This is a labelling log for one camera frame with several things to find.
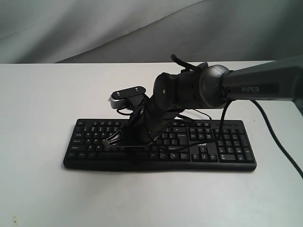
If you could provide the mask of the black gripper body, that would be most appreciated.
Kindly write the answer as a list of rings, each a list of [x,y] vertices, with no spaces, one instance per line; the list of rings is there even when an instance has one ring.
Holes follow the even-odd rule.
[[[143,147],[153,143],[179,113],[180,108],[176,105],[161,109],[155,99],[148,99],[121,129],[118,146]]]

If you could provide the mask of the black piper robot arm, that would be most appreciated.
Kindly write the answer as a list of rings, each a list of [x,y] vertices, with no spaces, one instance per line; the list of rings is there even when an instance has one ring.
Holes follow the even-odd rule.
[[[171,58],[183,70],[177,75],[158,75],[151,97],[140,86],[111,94],[111,107],[131,110],[131,114],[125,126],[102,140],[106,150],[154,143],[187,109],[222,109],[236,100],[290,101],[299,111],[303,109],[302,56],[240,70],[206,62],[192,65],[175,55]]]

